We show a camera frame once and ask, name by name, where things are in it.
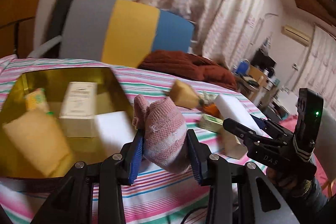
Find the orange white snack bag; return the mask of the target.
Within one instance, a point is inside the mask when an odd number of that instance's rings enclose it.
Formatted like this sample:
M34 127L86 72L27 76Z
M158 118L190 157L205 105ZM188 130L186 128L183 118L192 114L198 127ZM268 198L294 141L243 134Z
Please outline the orange white snack bag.
M199 106L202 112L216 118L221 118L221 113L215 105L217 95L203 91L199 96Z

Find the striped tablecloth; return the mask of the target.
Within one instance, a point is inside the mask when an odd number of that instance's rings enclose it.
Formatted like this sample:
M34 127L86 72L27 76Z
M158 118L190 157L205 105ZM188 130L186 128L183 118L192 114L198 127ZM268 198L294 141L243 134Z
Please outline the striped tablecloth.
M26 72L71 67L100 67L102 63L80 59L1 58L1 102L5 102L19 76ZM149 102L163 97L175 77L165 73L111 65L130 102L142 94ZM205 205L209 189L201 187L188 170L172 174L149 165L132 186L122 188L127 223L180 223L191 209ZM23 193L1 185L1 205L13 223L30 223L47 195Z

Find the pink knitted sock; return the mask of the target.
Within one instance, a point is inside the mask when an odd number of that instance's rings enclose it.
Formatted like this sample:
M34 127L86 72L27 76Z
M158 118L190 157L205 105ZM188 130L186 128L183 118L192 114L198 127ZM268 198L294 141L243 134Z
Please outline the pink knitted sock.
M133 125L145 132L143 155L148 161L175 174L188 170L187 124L170 97L149 103L143 95L137 95Z

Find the wooden side desk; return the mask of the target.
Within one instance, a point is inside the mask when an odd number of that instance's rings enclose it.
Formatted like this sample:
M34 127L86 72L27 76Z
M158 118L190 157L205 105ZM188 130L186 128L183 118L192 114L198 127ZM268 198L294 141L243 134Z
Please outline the wooden side desk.
M259 102L267 92L277 90L280 84L275 75L269 77L267 70L261 71L252 65L246 73L237 73L235 80L238 91L251 102Z

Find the beige printed ointment box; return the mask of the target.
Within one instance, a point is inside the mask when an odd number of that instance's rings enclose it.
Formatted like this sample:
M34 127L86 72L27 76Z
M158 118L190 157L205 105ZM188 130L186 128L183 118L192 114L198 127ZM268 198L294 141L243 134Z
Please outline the beige printed ointment box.
M60 124L67 137L96 137L96 96L96 83L70 82L68 84L59 114Z

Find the cracker snack packet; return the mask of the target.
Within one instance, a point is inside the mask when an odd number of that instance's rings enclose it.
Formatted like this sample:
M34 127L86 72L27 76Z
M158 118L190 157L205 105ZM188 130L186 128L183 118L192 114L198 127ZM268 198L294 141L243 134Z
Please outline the cracker snack packet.
M46 100L45 90L38 88L25 96L27 111L40 109L45 113L50 112L49 105Z

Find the yellow sponge block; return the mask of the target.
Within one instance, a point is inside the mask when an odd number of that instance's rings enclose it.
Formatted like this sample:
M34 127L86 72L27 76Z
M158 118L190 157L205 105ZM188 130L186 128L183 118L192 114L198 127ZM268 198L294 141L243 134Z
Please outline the yellow sponge block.
M73 155L54 116L34 109L2 127L14 147L43 177L67 173Z

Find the green gold small tin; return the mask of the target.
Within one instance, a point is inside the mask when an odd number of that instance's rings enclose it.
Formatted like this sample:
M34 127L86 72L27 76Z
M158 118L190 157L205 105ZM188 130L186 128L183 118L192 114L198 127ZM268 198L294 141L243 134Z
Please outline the green gold small tin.
M198 122L198 127L211 132L220 133L223 129L223 120L208 114L202 114Z

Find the blue folding chair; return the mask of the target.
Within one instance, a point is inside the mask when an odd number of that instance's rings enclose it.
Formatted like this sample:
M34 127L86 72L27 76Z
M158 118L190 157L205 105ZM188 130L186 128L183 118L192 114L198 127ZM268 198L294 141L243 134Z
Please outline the blue folding chair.
M240 61L239 65L236 68L235 73L237 75L246 75L248 70L249 70L249 60L244 59Z

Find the wall air conditioner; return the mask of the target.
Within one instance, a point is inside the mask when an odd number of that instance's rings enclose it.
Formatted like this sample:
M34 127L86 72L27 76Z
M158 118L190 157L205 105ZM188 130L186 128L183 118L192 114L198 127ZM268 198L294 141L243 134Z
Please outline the wall air conditioner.
M282 26L281 32L283 35L295 40L304 47L310 46L311 37L289 25Z

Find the white foam block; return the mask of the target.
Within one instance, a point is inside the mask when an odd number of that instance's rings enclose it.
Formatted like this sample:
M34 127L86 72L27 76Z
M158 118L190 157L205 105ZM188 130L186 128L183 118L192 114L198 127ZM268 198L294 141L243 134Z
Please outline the white foam block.
M135 137L135 129L125 111L96 115L94 122L107 157L119 153Z
M224 119L231 118L236 122L254 130L258 135L263 135L263 132L257 123L237 98L219 94L215 98L214 102Z

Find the dark red quilted jacket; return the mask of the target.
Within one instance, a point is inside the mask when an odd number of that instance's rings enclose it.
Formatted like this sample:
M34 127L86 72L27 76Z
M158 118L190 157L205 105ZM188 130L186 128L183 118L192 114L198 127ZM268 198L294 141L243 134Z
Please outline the dark red quilted jacket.
M182 51L154 51L143 59L138 68L237 90L235 77L227 68L205 57Z

